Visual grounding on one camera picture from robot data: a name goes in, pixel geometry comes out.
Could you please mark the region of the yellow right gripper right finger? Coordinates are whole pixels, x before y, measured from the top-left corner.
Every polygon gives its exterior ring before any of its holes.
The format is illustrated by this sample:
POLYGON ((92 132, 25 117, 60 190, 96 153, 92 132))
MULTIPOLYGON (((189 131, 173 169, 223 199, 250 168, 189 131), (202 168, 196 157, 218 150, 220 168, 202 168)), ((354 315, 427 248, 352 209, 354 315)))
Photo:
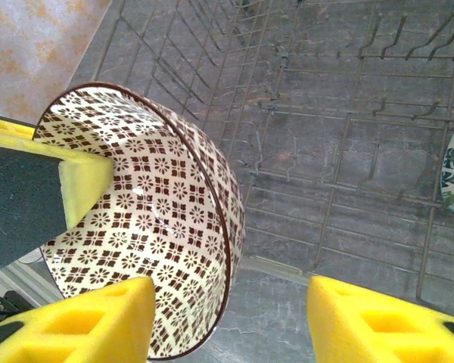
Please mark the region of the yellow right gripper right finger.
POLYGON ((454 362, 454 316, 323 276, 306 312, 317 362, 454 362))

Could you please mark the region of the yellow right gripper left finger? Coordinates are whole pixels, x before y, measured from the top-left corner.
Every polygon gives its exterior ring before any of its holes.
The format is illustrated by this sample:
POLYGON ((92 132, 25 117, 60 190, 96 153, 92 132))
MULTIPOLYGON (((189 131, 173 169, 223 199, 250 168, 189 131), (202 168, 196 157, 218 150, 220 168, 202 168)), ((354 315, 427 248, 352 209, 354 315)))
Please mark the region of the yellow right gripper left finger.
POLYGON ((154 282, 132 278, 0 323, 0 362, 145 362, 154 282))

